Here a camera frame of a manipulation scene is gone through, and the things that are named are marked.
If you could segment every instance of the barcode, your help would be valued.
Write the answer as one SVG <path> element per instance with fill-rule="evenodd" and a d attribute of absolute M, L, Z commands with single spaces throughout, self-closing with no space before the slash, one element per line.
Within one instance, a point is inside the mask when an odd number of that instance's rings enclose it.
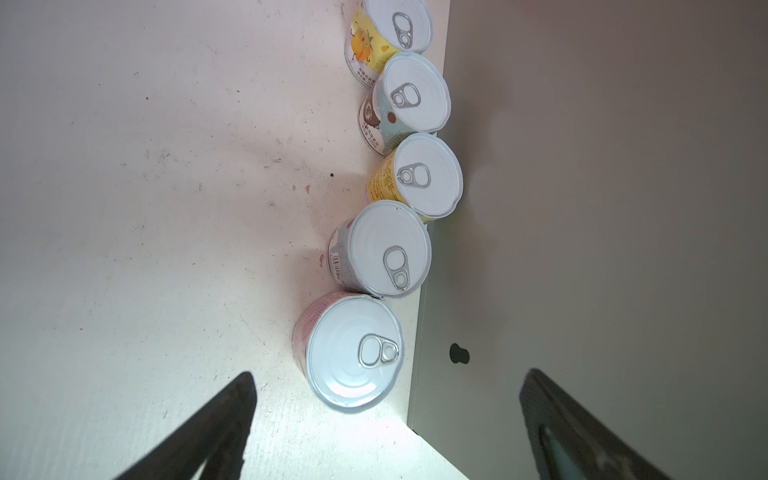
<path fill-rule="evenodd" d="M 338 253 L 331 253 L 331 265 L 333 266 L 333 278 L 341 285 L 341 261 Z"/>

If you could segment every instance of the light blue can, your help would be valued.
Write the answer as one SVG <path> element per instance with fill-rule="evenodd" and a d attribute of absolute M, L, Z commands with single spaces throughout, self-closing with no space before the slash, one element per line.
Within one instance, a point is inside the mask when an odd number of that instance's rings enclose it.
<path fill-rule="evenodd" d="M 363 101 L 358 113 L 360 133 L 382 156 L 416 132 L 431 133 L 451 115 L 451 96 L 440 72 L 415 53 L 394 54 Z"/>

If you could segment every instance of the yellow can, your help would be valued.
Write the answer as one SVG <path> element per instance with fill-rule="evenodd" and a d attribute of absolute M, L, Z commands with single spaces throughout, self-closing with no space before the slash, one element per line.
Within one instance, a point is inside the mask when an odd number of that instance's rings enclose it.
<path fill-rule="evenodd" d="M 394 200 L 411 207 L 425 223 L 447 217 L 464 193 L 458 159 L 444 141 L 412 134 L 373 172 L 368 200 Z"/>
<path fill-rule="evenodd" d="M 432 41 L 432 16 L 424 0 L 363 0 L 346 39 L 346 63 L 372 87 L 399 51 L 422 53 Z"/>

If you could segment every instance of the can rim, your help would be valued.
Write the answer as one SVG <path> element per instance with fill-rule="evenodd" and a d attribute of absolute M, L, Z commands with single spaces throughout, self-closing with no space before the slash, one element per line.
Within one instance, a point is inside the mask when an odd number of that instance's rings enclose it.
<path fill-rule="evenodd" d="M 368 18 L 370 18 L 371 23 L 373 23 L 373 26 L 376 28 L 376 31 L 379 33 L 379 35 L 384 37 L 387 43 L 389 43 L 392 47 L 397 48 L 400 51 L 422 53 L 423 51 L 426 51 L 426 49 L 429 48 L 429 46 L 432 44 L 432 37 L 434 37 L 435 35 L 435 26 L 432 23 L 432 13 L 429 11 L 427 2 L 425 2 L 424 0 L 415 0 L 415 1 L 421 4 L 421 6 L 424 8 L 424 11 L 427 13 L 426 15 L 427 25 L 429 25 L 429 36 L 427 37 L 426 45 L 424 45 L 424 48 L 421 48 L 421 49 L 406 50 L 402 48 L 402 45 L 400 45 L 400 42 L 397 41 L 397 38 L 387 38 L 386 35 L 382 33 L 382 28 L 380 28 L 381 24 L 377 24 L 376 19 L 369 14 L 369 12 L 371 11 L 371 9 L 369 8 L 369 4 L 371 0 L 362 0 L 362 8 L 366 11 L 366 15 L 368 16 Z"/>
<path fill-rule="evenodd" d="M 408 199 L 408 194 L 404 193 L 401 189 L 398 188 L 398 192 L 400 192 L 400 195 L 402 195 L 403 200 L 406 201 L 406 204 L 411 207 L 416 213 L 421 215 L 422 217 L 429 218 L 430 220 L 437 220 L 439 218 L 445 218 L 448 215 L 452 214 L 454 210 L 456 210 L 456 206 L 458 205 L 458 201 L 462 199 L 462 195 L 464 194 L 464 175 L 462 174 L 462 166 L 458 162 L 458 158 L 456 157 L 456 154 L 453 153 L 453 150 L 448 146 L 447 143 L 443 141 L 443 139 L 438 138 L 432 134 L 427 133 L 415 133 L 410 134 L 405 140 L 400 142 L 400 145 L 397 146 L 396 152 L 395 152 L 395 158 L 392 162 L 392 171 L 397 171 L 397 160 L 400 157 L 400 147 L 405 147 L 408 145 L 408 143 L 413 142 L 414 140 L 418 140 L 424 138 L 428 141 L 432 141 L 437 143 L 443 150 L 445 150 L 448 153 L 448 156 L 451 158 L 451 166 L 453 167 L 454 172 L 456 173 L 456 176 L 458 177 L 458 193 L 456 194 L 456 197 L 453 199 L 453 202 L 451 203 L 451 206 L 444 212 L 438 214 L 438 215 L 429 215 L 425 214 L 418 208 L 414 207 L 411 204 L 411 200 Z"/>
<path fill-rule="evenodd" d="M 413 285 L 415 285 L 415 286 L 411 286 L 406 291 L 400 292 L 400 293 L 396 293 L 394 295 L 389 295 L 389 294 L 381 293 L 377 289 L 372 288 L 370 286 L 370 284 L 368 282 L 366 282 L 365 277 L 360 274 L 360 271 L 358 270 L 357 265 L 355 264 L 355 257 L 352 255 L 352 249 L 351 249 L 352 238 L 355 235 L 355 231 L 356 231 L 357 225 L 359 223 L 357 220 L 363 214 L 367 214 L 369 211 L 373 210 L 374 208 L 380 208 L 382 206 L 381 205 L 382 202 L 385 202 L 386 204 L 391 204 L 394 207 L 404 208 L 405 212 L 408 215 L 410 215 L 417 222 L 417 224 L 422 228 L 422 230 L 424 231 L 424 238 L 426 238 L 426 243 L 427 243 L 426 268 L 424 269 L 422 274 L 419 275 L 419 279 L 416 280 L 413 283 Z M 355 273 L 355 276 L 358 278 L 358 280 L 360 281 L 362 286 L 365 287 L 365 289 L 369 292 L 369 294 L 371 296 L 374 296 L 377 299 L 381 299 L 381 298 L 383 298 L 385 296 L 387 298 L 403 298 L 406 295 L 410 295 L 411 293 L 414 292 L 414 290 L 419 288 L 424 283 L 424 280 L 426 280 L 427 275 L 429 274 L 429 267 L 432 265 L 432 241 L 429 239 L 429 232 L 427 231 L 426 227 L 424 226 L 424 222 L 422 222 L 422 219 L 421 219 L 421 217 L 419 217 L 419 214 L 416 213 L 416 211 L 413 210 L 408 204 L 404 204 L 403 202 L 398 202 L 398 201 L 394 201 L 394 200 L 378 200 L 376 202 L 373 202 L 371 204 L 366 205 L 360 211 L 360 213 L 355 216 L 355 222 L 352 225 L 352 229 L 349 231 L 349 243 L 350 243 L 349 264 L 352 265 L 353 272 Z"/>
<path fill-rule="evenodd" d="M 363 403 L 362 405 L 359 405 L 359 406 L 345 407 L 345 406 L 339 405 L 338 403 L 334 403 L 331 399 L 326 397 L 326 395 L 320 391 L 317 379 L 313 375 L 312 370 L 310 368 L 310 351 L 312 350 L 313 341 L 315 339 L 315 333 L 317 332 L 321 323 L 328 318 L 328 315 L 331 314 L 331 312 L 342 303 L 349 302 L 351 300 L 357 300 L 361 297 L 364 300 L 372 301 L 374 303 L 377 303 L 379 306 L 382 306 L 384 310 L 387 312 L 389 318 L 394 320 L 395 326 L 397 327 L 397 336 L 398 336 L 397 342 L 400 350 L 400 356 L 397 362 L 397 366 L 395 367 L 395 372 L 392 374 L 392 378 L 389 379 L 387 386 L 373 400 L 367 403 Z M 382 400 L 384 400 L 384 398 L 389 394 L 389 392 L 392 391 L 392 388 L 394 388 L 395 382 L 397 381 L 397 377 L 400 374 L 400 369 L 402 368 L 405 354 L 406 354 L 406 339 L 402 334 L 402 324 L 400 323 L 400 318 L 398 318 L 398 316 L 395 314 L 395 311 L 392 310 L 392 308 L 389 305 L 387 305 L 380 299 L 377 299 L 365 293 L 358 293 L 358 294 L 353 293 L 349 296 L 345 296 L 341 299 L 338 299 L 336 302 L 332 303 L 323 313 L 320 314 L 320 318 L 317 319 L 317 323 L 315 323 L 315 326 L 312 328 L 312 333 L 310 334 L 310 337 L 306 342 L 306 379 L 309 382 L 310 387 L 312 388 L 312 391 L 315 393 L 315 396 L 317 396 L 317 398 L 322 400 L 323 403 L 328 405 L 330 408 L 336 410 L 337 412 L 342 412 L 342 413 L 359 413 L 373 406 L 378 405 Z"/>
<path fill-rule="evenodd" d="M 433 129 L 432 129 L 432 130 L 430 130 L 430 131 L 424 131 L 424 130 L 422 130 L 422 129 L 419 129 L 419 128 L 417 128 L 417 127 L 414 127 L 413 125 L 411 125 L 410 123 L 408 123 L 408 122 L 407 122 L 407 121 L 405 121 L 404 119 L 401 119 L 401 118 L 400 118 L 399 120 L 400 120 L 400 121 L 401 121 L 401 122 L 402 122 L 402 123 L 403 123 L 403 124 L 404 124 L 406 127 L 409 127 L 409 128 L 411 128 L 411 130 L 413 130 L 414 132 L 420 132 L 420 133 L 430 133 L 430 132 L 433 132 L 433 131 L 438 131 L 438 130 L 440 130 L 441 128 L 443 128 L 443 127 L 445 126 L 445 124 L 447 124 L 447 123 L 448 123 L 448 119 L 451 117 L 451 92 L 450 92 L 450 90 L 448 89 L 448 84 L 447 84 L 447 83 L 445 83 L 445 79 L 442 77 L 442 73 L 440 73 L 440 70 L 438 70 L 438 69 L 437 69 L 437 67 L 436 67 L 436 66 L 435 66 L 435 65 L 434 65 L 432 62 L 430 62 L 429 60 L 427 60 L 426 58 L 424 58 L 424 57 L 423 57 L 423 56 L 421 56 L 420 54 L 418 54 L 418 53 L 414 53 L 414 52 L 412 52 L 412 51 L 399 51 L 399 52 L 395 53 L 395 54 L 394 54 L 394 55 L 393 55 L 393 56 L 392 56 L 392 57 L 391 57 L 391 58 L 390 58 L 390 59 L 389 59 L 389 60 L 386 62 L 386 65 L 384 65 L 384 69 L 382 70 L 382 73 L 379 75 L 379 78 L 377 78 L 377 79 L 376 79 L 376 83 L 373 85 L 373 87 L 374 87 L 374 88 L 376 88 L 376 85 L 377 85 L 377 84 L 379 84 L 379 83 L 381 83 L 381 84 L 382 84 L 382 87 L 381 87 L 381 88 L 384 88 L 384 84 L 383 84 L 383 82 L 384 82 L 384 75 L 386 75 L 386 72 L 387 72 L 387 70 L 388 70 L 389 68 L 391 68 L 391 67 L 392 67 L 392 66 L 393 66 L 393 65 L 394 65 L 394 64 L 397 62 L 397 59 L 398 59 L 398 58 L 413 58 L 413 59 L 414 59 L 414 60 L 416 60 L 417 62 L 419 62 L 419 63 L 423 64 L 423 65 L 424 65 L 425 67 L 427 67 L 427 68 L 428 68 L 428 69 L 429 69 L 429 70 L 430 70 L 430 71 L 431 71 L 433 74 L 435 74 L 435 75 L 437 76 L 437 78 L 439 79 L 439 82 L 438 82 L 438 83 L 440 84 L 440 87 L 442 88 L 443 92 L 445 93 L 445 116 L 444 116 L 444 118 L 443 118 L 443 119 L 442 119 L 442 120 L 439 122 L 439 126 L 437 126 L 437 127 L 433 128 Z M 389 95 L 384 95 L 384 97 L 386 98 L 387 104 L 388 104 L 390 107 L 392 107 L 392 99 L 391 99 L 391 98 L 389 98 Z"/>

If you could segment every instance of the can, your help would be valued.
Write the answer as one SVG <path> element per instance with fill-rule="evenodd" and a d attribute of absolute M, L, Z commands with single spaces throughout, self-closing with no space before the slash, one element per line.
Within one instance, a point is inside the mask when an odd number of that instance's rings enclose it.
<path fill-rule="evenodd" d="M 423 52 L 433 33 L 424 0 L 364 0 L 344 42 L 346 64 L 358 80 L 372 87 L 395 53 Z"/>
<path fill-rule="evenodd" d="M 432 245 L 411 207 L 381 200 L 333 232 L 328 260 L 333 279 L 345 290 L 399 298 L 426 280 Z"/>
<path fill-rule="evenodd" d="M 386 157 L 416 132 L 433 132 L 451 115 L 451 96 L 440 72 L 415 53 L 392 56 L 357 114 L 360 133 Z"/>
<path fill-rule="evenodd" d="M 315 395 L 345 413 L 361 412 L 386 397 L 404 348 L 397 315 L 360 293 L 321 297 L 293 328 L 293 356 Z"/>
<path fill-rule="evenodd" d="M 373 172 L 368 201 L 395 200 L 424 222 L 447 217 L 464 192 L 462 168 L 451 148 L 431 134 L 407 137 Z"/>

